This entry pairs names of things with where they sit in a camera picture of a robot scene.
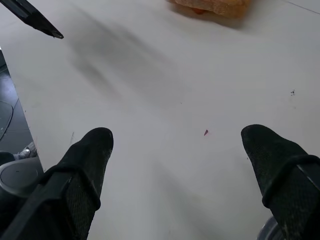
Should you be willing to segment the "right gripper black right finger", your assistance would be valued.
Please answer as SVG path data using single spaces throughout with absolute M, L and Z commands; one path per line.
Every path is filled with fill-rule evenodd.
M 270 128 L 241 131 L 244 150 L 285 240 L 320 240 L 320 158 Z

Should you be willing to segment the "grey white shoe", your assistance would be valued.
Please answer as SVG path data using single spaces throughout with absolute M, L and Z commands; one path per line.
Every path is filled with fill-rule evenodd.
M 27 145 L 21 152 L 14 154 L 15 160 L 23 160 L 28 158 L 34 158 L 38 156 L 37 148 L 35 143 L 32 141 L 29 145 Z

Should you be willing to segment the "orange-brown bread slice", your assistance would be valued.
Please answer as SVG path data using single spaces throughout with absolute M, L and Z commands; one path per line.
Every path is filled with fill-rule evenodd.
M 198 15 L 210 12 L 229 19 L 241 19 L 246 14 L 252 0 L 168 0 L 191 9 Z

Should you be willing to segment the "grey round container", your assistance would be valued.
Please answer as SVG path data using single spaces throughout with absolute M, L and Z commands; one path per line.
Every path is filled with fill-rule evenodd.
M 280 226 L 278 225 L 274 216 L 270 217 L 259 234 L 256 240 L 286 240 Z

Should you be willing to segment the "black pointed finger of the left gripper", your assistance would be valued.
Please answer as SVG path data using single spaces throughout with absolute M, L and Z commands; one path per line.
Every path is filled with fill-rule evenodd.
M 63 34 L 27 0 L 4 0 L 4 6 L 26 25 L 57 39 Z

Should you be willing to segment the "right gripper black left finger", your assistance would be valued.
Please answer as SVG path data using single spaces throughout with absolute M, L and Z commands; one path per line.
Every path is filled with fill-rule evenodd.
M 87 240 L 101 192 L 113 133 L 90 130 L 43 170 L 36 188 L 11 215 L 0 216 L 0 240 Z

